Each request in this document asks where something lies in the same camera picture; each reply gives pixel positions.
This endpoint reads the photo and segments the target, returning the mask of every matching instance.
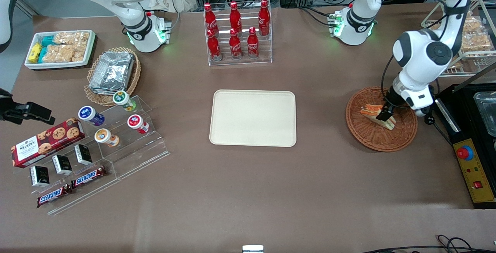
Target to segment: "acrylic bottle rack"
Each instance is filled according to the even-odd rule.
[[[78,177],[85,175],[99,166],[105,166],[107,171],[105,176],[83,184],[72,190],[72,193],[44,204],[39,208],[40,210],[46,210],[49,215],[59,214],[170,154],[165,147],[164,139],[156,131],[148,114],[151,111],[150,106],[144,103],[139,96],[134,96],[133,99],[136,101],[136,108],[133,111],[127,112],[121,106],[114,106],[101,112],[105,116],[104,124],[94,127],[87,122],[83,122],[83,129],[86,135],[84,139],[32,165],[47,167],[51,183],[45,187],[33,187],[33,208],[36,207],[38,197],[48,194],[64,184],[70,185],[71,181],[76,180]],[[144,122],[149,124],[149,130],[146,134],[140,134],[127,125],[128,117],[133,114],[141,115]],[[119,144],[116,147],[108,147],[106,144],[97,143],[94,140],[94,134],[99,128],[106,128],[112,134],[119,136]],[[92,164],[85,166],[78,163],[76,153],[74,152],[74,146],[76,144],[83,144],[89,148],[93,160]],[[71,174],[66,176],[55,172],[55,167],[52,163],[52,156],[55,154],[69,158],[72,166]],[[29,168],[15,168],[14,172],[18,173],[19,170],[28,175],[29,178],[26,179],[26,182],[30,182]]]
[[[272,10],[270,6],[270,1],[268,5],[269,14],[270,14],[270,33],[267,36],[260,36],[258,33],[258,13],[260,11],[260,1],[253,1],[253,6],[243,8],[242,3],[238,2],[238,10],[241,14],[241,25],[243,27],[243,35],[239,38],[241,41],[241,53],[243,57],[240,60],[234,60],[231,57],[231,49],[229,48],[229,38],[230,38],[230,29],[231,23],[229,21],[229,14],[231,9],[229,7],[229,3],[212,3],[212,11],[214,12],[217,18],[217,26],[219,27],[219,37],[217,38],[219,41],[219,48],[222,53],[222,60],[213,61],[210,57],[210,51],[207,48],[207,59],[209,66],[222,66],[224,67],[233,67],[227,65],[235,65],[235,64],[262,64],[262,63],[271,63],[272,62]],[[205,41],[208,41],[207,29],[205,25],[205,12],[203,12],[203,25],[205,27]],[[250,27],[255,27],[257,29],[257,37],[258,37],[258,58],[250,59],[248,57],[248,44],[246,41],[248,40],[248,29]]]

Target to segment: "small black box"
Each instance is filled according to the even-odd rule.
[[[59,175],[70,175],[72,172],[71,163],[69,162],[69,158],[63,155],[54,155],[52,156],[52,162],[55,166],[55,171]]]
[[[76,144],[74,150],[76,151],[76,157],[79,163],[83,165],[89,165],[93,163],[93,161],[91,160],[90,150],[87,146]]]
[[[31,183],[33,186],[43,187],[50,184],[47,167],[32,166],[29,170],[31,172]]]

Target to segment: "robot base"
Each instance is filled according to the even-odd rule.
[[[372,27],[374,24],[370,25],[363,32],[356,32],[355,28],[352,27],[347,19],[346,14],[350,10],[349,7],[344,8],[341,11],[336,11],[334,14],[330,14],[327,17],[327,23],[329,24],[329,32],[331,37],[339,38],[343,43],[348,45],[360,45],[365,42],[368,36],[372,33]]]
[[[149,17],[152,21],[152,29],[145,35],[143,40],[135,40],[127,34],[131,44],[140,52],[153,52],[161,45],[169,43],[171,38],[172,22],[164,21],[163,18],[158,18],[155,15]]]

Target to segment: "cookie picture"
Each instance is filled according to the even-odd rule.
[[[68,119],[65,121],[67,126],[71,126],[72,124],[76,123],[76,119],[74,117]]]
[[[43,131],[41,133],[39,133],[37,136],[38,136],[38,140],[44,140],[46,138],[46,131]]]
[[[53,131],[52,136],[55,140],[60,140],[65,136],[65,129],[60,127]]]
[[[79,136],[79,129],[78,128],[73,127],[71,129],[67,130],[67,138],[73,139],[73,138],[76,138],[77,136]]]
[[[39,154],[45,154],[45,153],[48,153],[49,151],[52,150],[52,145],[49,144],[49,143],[44,143],[44,144],[41,144],[39,149],[38,149],[38,153]]]

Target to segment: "white tray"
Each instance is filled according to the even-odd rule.
[[[45,36],[53,36],[59,32],[71,32],[76,33],[78,31],[89,32],[90,36],[88,38],[88,45],[86,45],[86,50],[84,52],[84,57],[82,61],[75,62],[61,62],[61,63],[52,63],[52,64],[32,64],[28,61],[29,53],[34,47],[35,43],[41,43],[41,40]],[[50,69],[64,69],[64,68],[75,68],[78,66],[85,66],[88,64],[90,59],[91,52],[93,50],[93,44],[95,42],[95,33],[92,30],[70,30],[70,31],[53,31],[53,32],[39,32],[35,33],[33,36],[33,40],[31,41],[31,45],[29,46],[28,54],[26,55],[26,59],[24,64],[26,67],[32,70],[50,70]]]
[[[210,142],[291,147],[296,144],[296,98],[290,91],[217,90]]]

